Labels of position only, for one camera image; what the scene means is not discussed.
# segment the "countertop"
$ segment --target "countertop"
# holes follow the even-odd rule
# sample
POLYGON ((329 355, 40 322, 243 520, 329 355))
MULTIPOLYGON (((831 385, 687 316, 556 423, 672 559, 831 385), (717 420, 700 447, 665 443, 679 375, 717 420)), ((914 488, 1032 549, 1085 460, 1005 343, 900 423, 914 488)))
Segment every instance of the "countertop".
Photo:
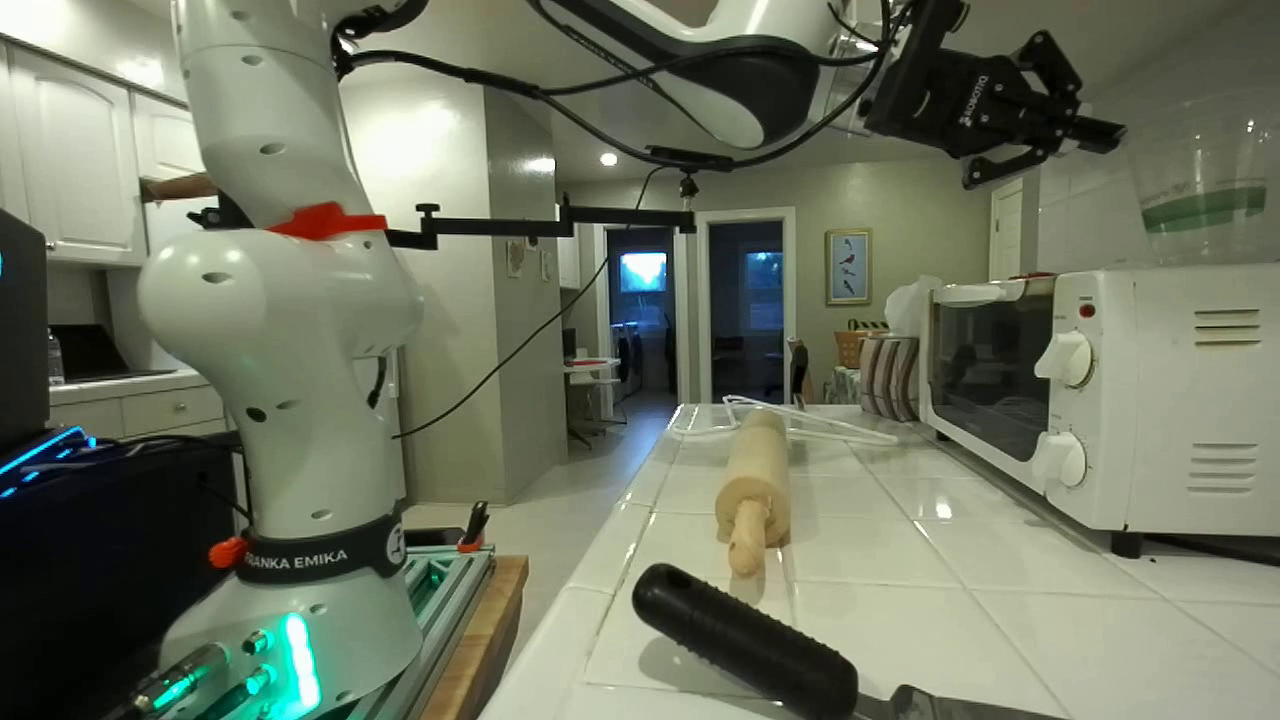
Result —
POLYGON ((915 684, 1075 720, 1275 715, 1280 569, 1170 544, 1120 559, 923 431, 870 437, 836 410, 790 423, 798 533, 766 583, 731 583, 717 544, 727 412, 687 404, 483 715, 790 715, 638 622, 632 583, 662 559, 831 644, 882 701, 915 684))
POLYGON ((54 385, 49 404, 90 404, 90 401, 111 401, 131 391, 175 391, 175 388, 204 388, 207 382, 194 370, 182 371, 149 371, 149 375, 111 375, 111 382, 86 382, 86 385, 54 385))

